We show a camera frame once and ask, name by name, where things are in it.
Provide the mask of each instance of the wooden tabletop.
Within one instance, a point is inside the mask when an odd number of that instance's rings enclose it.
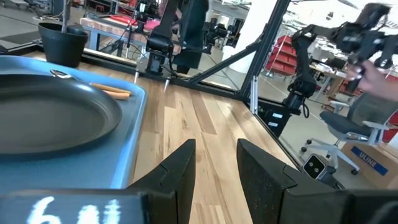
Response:
[[[344,77],[341,77],[339,75],[336,75],[335,71],[325,71],[325,70],[317,68],[315,65],[310,65],[310,68],[314,69],[314,70],[316,70],[318,72],[322,72],[324,75],[327,75],[327,76],[330,76],[330,77],[344,78]]]
[[[28,57],[44,58],[43,53]],[[81,63],[79,69],[134,81],[130,74]],[[187,139],[196,139],[196,183],[190,223],[252,223],[239,180],[236,141],[248,139],[294,167],[240,101],[139,78],[147,107],[131,183],[146,175]]]
[[[118,24],[122,24],[124,26],[127,25],[127,24],[125,24],[123,22],[115,21],[115,20],[113,20],[111,18],[105,18],[104,20],[105,21],[111,21],[111,22],[118,23]],[[90,28],[93,28],[93,29],[98,29],[100,31],[107,32],[107,33],[114,34],[114,35],[118,35],[118,36],[120,36],[120,35],[122,35],[124,33],[123,37],[129,38],[129,32],[125,32],[124,31],[125,29],[120,28],[120,27],[116,27],[116,26],[112,26],[112,25],[104,23],[104,22],[99,22],[99,21],[96,21],[94,19],[81,18],[80,19],[80,24],[82,26],[90,27]],[[143,44],[147,43],[147,37],[144,34],[134,33],[132,35],[131,39],[135,40],[135,41],[138,41],[138,42],[141,42]],[[178,41],[178,37],[175,34],[173,34],[173,40]],[[175,54],[179,54],[180,52],[181,52],[181,46],[175,44],[174,45],[174,53]]]

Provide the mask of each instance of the person's arm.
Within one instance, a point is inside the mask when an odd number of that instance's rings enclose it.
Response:
[[[384,74],[370,61],[365,61],[363,67],[365,68],[365,74],[358,85],[360,89],[381,98],[398,101],[397,82],[389,82],[386,80]],[[348,80],[354,80],[361,78],[361,75],[357,73],[357,68],[349,67],[346,78]]]

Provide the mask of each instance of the white wall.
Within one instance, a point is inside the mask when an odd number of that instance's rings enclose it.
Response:
[[[222,3],[216,1],[213,3],[213,10],[219,11],[221,16],[228,16],[230,18],[228,25],[233,25],[236,18],[246,19],[249,12],[241,8],[238,8],[238,10],[231,9],[230,6],[222,5]]]

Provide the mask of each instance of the black bucket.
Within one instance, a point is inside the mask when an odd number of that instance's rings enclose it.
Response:
[[[61,29],[60,24],[49,22],[39,24],[45,57],[48,62],[75,68],[79,66],[88,34],[71,27],[68,27],[67,33],[63,34]]]

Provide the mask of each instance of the blue tray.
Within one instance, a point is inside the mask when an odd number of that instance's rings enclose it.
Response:
[[[32,58],[0,56],[0,74],[50,75],[51,69],[71,74],[86,82],[129,90],[132,96],[127,101],[118,101],[123,111],[121,122],[100,146],[85,146],[78,154],[42,161],[1,162],[0,194],[23,189],[127,187],[137,155],[136,144],[146,105],[146,92],[135,84],[91,72]]]

